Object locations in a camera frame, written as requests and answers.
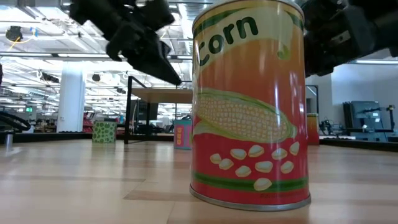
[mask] fluorescent light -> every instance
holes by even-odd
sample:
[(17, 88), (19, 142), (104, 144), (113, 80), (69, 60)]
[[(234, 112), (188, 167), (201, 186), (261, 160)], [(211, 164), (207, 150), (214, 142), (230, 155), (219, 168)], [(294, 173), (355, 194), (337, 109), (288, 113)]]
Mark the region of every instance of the fluorescent light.
[(3, 81), (3, 82), (12, 83), (12, 84), (16, 84), (16, 82), (14, 82), (14, 81), (12, 81), (12, 80), (10, 80), (10, 79), (8, 79), (8, 78), (3, 78), (2, 81)]
[(46, 53), (22, 53), (22, 52), (1, 52), (3, 57), (52, 57), (52, 54)]
[(37, 17), (43, 17), (43, 15), (41, 15), (40, 13), (38, 13), (36, 10), (33, 10), (31, 7), (27, 6), (26, 8), (29, 9), (30, 12), (32, 12), (33, 14), (35, 14), (35, 16)]
[(55, 113), (56, 111), (55, 110), (38, 110), (37, 112), (40, 112), (40, 113)]
[(398, 60), (356, 60), (355, 62), (370, 65), (398, 65)]
[(25, 105), (4, 105), (6, 108), (26, 108)]
[(93, 57), (103, 58), (108, 57), (106, 54), (58, 54), (59, 57)]
[(53, 103), (53, 102), (50, 102), (50, 101), (45, 101), (45, 103), (46, 103), (46, 104), (53, 105), (53, 106), (58, 106), (58, 103)]
[(179, 55), (179, 56), (177, 56), (177, 59), (192, 60), (192, 56), (189, 56), (189, 55)]

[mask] red object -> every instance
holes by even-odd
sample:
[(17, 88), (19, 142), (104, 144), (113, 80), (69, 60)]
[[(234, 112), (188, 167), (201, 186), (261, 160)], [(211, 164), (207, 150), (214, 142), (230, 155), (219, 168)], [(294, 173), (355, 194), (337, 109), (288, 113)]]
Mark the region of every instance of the red object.
[(83, 132), (84, 133), (92, 133), (93, 132), (93, 123), (91, 120), (87, 119), (87, 114), (84, 114), (83, 117)]
[(319, 146), (319, 121), (318, 114), (307, 115), (308, 145)]

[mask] can label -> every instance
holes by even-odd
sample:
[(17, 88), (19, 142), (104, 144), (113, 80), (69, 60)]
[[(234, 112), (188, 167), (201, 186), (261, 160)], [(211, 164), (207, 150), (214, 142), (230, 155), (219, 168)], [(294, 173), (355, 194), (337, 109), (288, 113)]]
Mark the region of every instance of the can label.
[(309, 196), (303, 22), (278, 1), (237, 1), (193, 29), (192, 188), (226, 202)]

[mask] wall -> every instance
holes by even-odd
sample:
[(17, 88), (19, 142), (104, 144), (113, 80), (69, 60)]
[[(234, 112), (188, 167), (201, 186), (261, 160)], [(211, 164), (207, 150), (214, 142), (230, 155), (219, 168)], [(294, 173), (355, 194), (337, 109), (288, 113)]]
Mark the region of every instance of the wall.
[(318, 77), (312, 75), (305, 79), (306, 85), (318, 85), (319, 87), (319, 118), (324, 120), (324, 118), (331, 119), (333, 117), (333, 105), (332, 105), (332, 95), (331, 95), (331, 76), (325, 75)]
[(345, 124), (343, 103), (347, 101), (377, 101), (372, 65), (340, 65), (331, 74), (332, 104), (335, 124)]
[[(306, 79), (307, 85), (319, 86), (320, 119), (328, 118), (345, 124), (342, 103), (347, 101), (378, 101), (381, 107), (398, 106), (398, 66), (346, 64), (331, 75)], [(381, 113), (384, 127), (390, 128), (387, 111)], [(398, 119), (398, 110), (394, 111)]]

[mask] can rim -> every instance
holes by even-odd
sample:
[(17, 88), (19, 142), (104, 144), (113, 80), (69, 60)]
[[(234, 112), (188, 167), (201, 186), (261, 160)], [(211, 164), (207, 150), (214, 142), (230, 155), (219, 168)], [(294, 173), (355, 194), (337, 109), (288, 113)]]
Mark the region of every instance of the can rim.
[(214, 198), (209, 198), (207, 196), (199, 194), (197, 191), (195, 191), (192, 188), (192, 186), (190, 186), (189, 191), (196, 198), (199, 198), (200, 200), (211, 203), (213, 205), (218, 205), (226, 208), (239, 209), (239, 210), (246, 210), (246, 211), (280, 212), (280, 211), (287, 211), (287, 210), (301, 208), (311, 203), (311, 195), (309, 195), (308, 198), (306, 198), (305, 200), (302, 200), (300, 202), (290, 203), (287, 205), (248, 205), (248, 204), (240, 204), (233, 202), (225, 202)]
[[(217, 3), (211, 4), (210, 7), (207, 7), (206, 9), (204, 9), (204, 10), (203, 10), (201, 13), (199, 13), (199, 14), (196, 16), (196, 18), (193, 20), (193, 23), (192, 23), (192, 30), (193, 30), (193, 27), (195, 26), (195, 23), (196, 23), (204, 14), (206, 14), (208, 11), (210, 11), (210, 10), (212, 10), (212, 9), (215, 9), (215, 8), (217, 8), (217, 7), (219, 7), (219, 6), (222, 6), (222, 5), (224, 5), (224, 4), (231, 3), (231, 2), (236, 2), (236, 1), (242, 1), (242, 0), (224, 0), (224, 1), (218, 1)], [(298, 10), (298, 12), (301, 14), (301, 16), (302, 16), (303, 19), (304, 19), (304, 12), (303, 12), (303, 10), (301, 9), (301, 7), (300, 7), (296, 2), (292, 2), (292, 1), (289, 1), (289, 0), (265, 0), (265, 1), (278, 1), (278, 2), (281, 2), (281, 3), (284, 3), (284, 4), (288, 4), (288, 5), (292, 6), (292, 7), (294, 7), (296, 10)]]

